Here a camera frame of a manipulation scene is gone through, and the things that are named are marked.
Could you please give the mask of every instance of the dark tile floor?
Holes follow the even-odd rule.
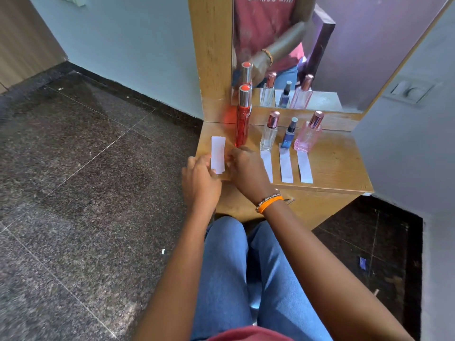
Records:
[[[76,73],[5,100],[1,338],[128,339],[182,225],[201,121]],[[314,232],[401,320],[406,224],[360,198]]]

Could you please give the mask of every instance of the blue jeans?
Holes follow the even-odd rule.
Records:
[[[247,238],[225,216],[207,234],[191,340],[252,325],[251,308],[259,308],[260,327],[294,340],[332,340],[270,225],[261,222]]]
[[[295,84],[297,83],[297,66],[291,67],[287,70],[282,70],[281,72],[277,72],[277,77],[275,79],[275,88],[277,90],[284,90],[286,87],[286,82],[292,82],[291,89],[295,88]],[[237,84],[237,80],[240,78],[240,69],[233,71],[232,73],[232,85],[235,86]],[[267,79],[262,80],[259,85],[255,87],[264,87],[264,84],[267,82]]]

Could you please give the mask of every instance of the wooden mirror frame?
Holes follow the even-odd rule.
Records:
[[[234,0],[188,0],[191,27],[193,32],[196,64],[201,88],[202,111],[204,121],[217,123],[235,123],[235,106],[231,105],[231,67],[232,67],[232,22]],[[425,36],[435,26],[453,0],[447,0],[442,9],[421,35],[389,80],[363,113],[344,113],[326,111],[323,129],[352,131],[358,122],[371,109],[382,95],[387,85],[393,80],[409,57],[414,53]],[[251,125],[264,125],[271,110],[253,106]],[[298,117],[298,127],[309,121],[314,110],[283,109],[279,126],[288,126],[292,117]]]

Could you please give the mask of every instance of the red t-shirt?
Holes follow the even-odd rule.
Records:
[[[257,326],[226,330],[223,333],[207,339],[207,341],[293,341],[292,339]]]
[[[291,27],[295,0],[235,0],[237,62],[245,62],[256,52],[275,42]],[[304,56],[302,43],[274,62],[268,71],[280,72],[294,67]]]

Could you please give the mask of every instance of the bracelet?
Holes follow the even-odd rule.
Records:
[[[262,214],[268,206],[270,206],[273,202],[278,200],[284,200],[280,193],[270,195],[269,197],[266,197],[258,204],[258,206],[256,207],[256,211]]]
[[[268,58],[270,59],[270,66],[271,66],[273,64],[273,56],[272,56],[272,54],[267,49],[262,49],[261,51],[264,51],[267,54]]]

